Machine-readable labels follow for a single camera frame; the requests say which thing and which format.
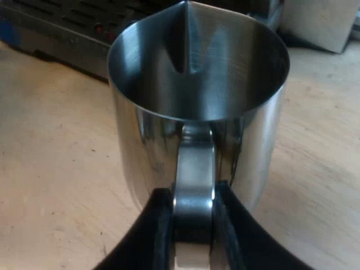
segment metal appliance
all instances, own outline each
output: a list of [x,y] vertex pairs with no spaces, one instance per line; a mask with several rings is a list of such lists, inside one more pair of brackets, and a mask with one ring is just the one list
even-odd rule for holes
[[[106,57],[129,24],[179,0],[1,0],[0,40],[27,53],[107,80]],[[271,27],[280,23],[279,0],[202,0],[249,14]]]

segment wooden countertop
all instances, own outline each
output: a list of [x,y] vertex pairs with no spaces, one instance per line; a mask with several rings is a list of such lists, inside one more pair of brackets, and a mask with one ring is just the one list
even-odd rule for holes
[[[256,219],[316,269],[360,269],[360,43],[291,49]],[[138,215],[107,84],[0,43],[0,269],[91,269]]]

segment stainless steel pitcher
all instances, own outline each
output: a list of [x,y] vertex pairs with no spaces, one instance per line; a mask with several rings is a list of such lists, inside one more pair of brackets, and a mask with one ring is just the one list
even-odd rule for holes
[[181,2],[126,28],[108,62],[121,162],[138,205],[171,188],[175,228],[195,228],[199,242],[211,234],[216,181],[251,210],[289,72],[276,33],[239,13]]

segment espresso machine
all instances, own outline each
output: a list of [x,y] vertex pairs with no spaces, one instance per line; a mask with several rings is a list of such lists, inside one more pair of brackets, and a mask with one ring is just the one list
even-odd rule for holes
[[142,212],[96,269],[311,269],[251,216],[290,68],[272,30],[282,1],[132,2],[124,12],[115,1],[0,2],[4,41],[108,78],[114,91]]

